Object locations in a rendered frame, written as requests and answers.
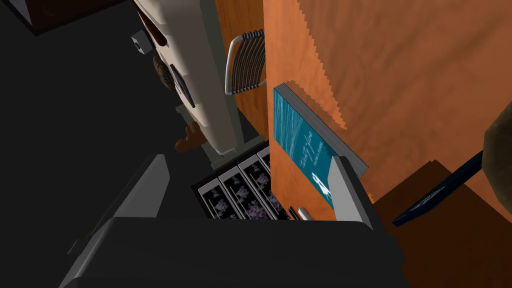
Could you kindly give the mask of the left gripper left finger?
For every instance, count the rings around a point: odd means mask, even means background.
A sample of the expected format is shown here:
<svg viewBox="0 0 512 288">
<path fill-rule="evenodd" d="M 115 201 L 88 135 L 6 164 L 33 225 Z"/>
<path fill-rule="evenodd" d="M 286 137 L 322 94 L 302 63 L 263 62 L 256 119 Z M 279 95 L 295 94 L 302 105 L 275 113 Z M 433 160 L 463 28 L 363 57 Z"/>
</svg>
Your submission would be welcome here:
<svg viewBox="0 0 512 288">
<path fill-rule="evenodd" d="M 123 188 L 92 230 L 114 217 L 155 218 L 170 182 L 164 154 L 151 154 Z"/>
</svg>

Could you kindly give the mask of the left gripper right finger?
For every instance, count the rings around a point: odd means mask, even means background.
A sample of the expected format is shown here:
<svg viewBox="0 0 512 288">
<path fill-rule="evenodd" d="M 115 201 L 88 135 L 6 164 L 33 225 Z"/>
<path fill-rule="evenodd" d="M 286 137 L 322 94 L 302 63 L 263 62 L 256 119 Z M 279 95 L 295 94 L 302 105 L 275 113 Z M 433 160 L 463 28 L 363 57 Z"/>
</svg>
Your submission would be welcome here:
<svg viewBox="0 0 512 288">
<path fill-rule="evenodd" d="M 344 156 L 331 160 L 328 185 L 337 221 L 360 222 L 380 229 L 380 219 L 350 161 Z"/>
</svg>

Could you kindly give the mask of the teal book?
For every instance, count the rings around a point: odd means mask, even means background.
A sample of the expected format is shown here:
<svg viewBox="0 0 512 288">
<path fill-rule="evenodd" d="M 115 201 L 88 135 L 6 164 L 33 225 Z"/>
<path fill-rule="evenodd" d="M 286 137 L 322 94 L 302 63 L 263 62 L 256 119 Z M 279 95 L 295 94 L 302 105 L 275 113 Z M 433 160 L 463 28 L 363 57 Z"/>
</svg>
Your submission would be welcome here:
<svg viewBox="0 0 512 288">
<path fill-rule="evenodd" d="M 273 137 L 330 206 L 333 157 L 346 157 L 359 178 L 369 168 L 285 83 L 273 89 Z"/>
</svg>

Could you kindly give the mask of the dark blue book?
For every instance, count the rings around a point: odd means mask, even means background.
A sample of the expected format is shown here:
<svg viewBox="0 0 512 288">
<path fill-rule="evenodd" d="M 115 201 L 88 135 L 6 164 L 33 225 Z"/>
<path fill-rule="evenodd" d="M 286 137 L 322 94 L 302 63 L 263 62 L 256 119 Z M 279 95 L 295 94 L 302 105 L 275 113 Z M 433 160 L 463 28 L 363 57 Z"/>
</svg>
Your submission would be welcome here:
<svg viewBox="0 0 512 288">
<path fill-rule="evenodd" d="M 399 227 L 430 212 L 482 169 L 482 159 L 483 151 L 481 150 L 425 194 L 418 202 L 400 214 L 392 221 L 392 224 Z"/>
</svg>

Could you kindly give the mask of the floral panel screen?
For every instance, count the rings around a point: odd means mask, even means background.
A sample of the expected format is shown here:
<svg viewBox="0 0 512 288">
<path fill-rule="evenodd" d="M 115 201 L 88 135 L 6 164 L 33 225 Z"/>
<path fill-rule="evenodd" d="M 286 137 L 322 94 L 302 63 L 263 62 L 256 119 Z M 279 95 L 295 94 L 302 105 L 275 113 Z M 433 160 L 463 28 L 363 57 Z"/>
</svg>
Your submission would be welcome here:
<svg viewBox="0 0 512 288">
<path fill-rule="evenodd" d="M 271 190 L 268 141 L 216 169 L 190 189 L 210 219 L 291 219 Z"/>
</svg>

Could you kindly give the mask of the orange wooden table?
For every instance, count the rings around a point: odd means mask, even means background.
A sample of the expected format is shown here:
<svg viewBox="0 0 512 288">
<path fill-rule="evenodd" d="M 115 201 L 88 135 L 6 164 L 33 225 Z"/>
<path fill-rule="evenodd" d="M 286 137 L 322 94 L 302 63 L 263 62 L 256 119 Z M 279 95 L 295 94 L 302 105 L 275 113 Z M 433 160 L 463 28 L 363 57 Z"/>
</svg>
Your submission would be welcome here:
<svg viewBox="0 0 512 288">
<path fill-rule="evenodd" d="M 410 288 L 512 288 L 512 216 L 483 172 L 392 220 L 482 149 L 512 101 L 512 0 L 263 0 L 268 107 L 293 91 L 367 165 Z"/>
</svg>

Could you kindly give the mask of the olive rounded object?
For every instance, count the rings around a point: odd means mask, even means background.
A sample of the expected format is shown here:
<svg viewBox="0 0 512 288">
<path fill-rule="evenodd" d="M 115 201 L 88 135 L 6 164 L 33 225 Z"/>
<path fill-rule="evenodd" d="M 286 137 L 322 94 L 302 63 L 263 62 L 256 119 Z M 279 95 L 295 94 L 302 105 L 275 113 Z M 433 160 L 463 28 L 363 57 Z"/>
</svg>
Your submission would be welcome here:
<svg viewBox="0 0 512 288">
<path fill-rule="evenodd" d="M 497 201 L 512 217 L 512 102 L 484 133 L 482 169 Z"/>
</svg>

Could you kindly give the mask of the grey slatted chair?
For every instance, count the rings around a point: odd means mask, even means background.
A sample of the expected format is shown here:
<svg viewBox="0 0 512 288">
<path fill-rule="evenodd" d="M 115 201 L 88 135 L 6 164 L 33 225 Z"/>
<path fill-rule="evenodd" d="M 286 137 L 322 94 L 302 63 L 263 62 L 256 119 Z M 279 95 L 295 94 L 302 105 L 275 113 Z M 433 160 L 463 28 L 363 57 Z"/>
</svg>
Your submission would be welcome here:
<svg viewBox="0 0 512 288">
<path fill-rule="evenodd" d="M 229 46 L 225 68 L 225 94 L 235 95 L 266 83 L 261 79 L 266 63 L 265 32 L 253 30 L 235 37 Z"/>
</svg>

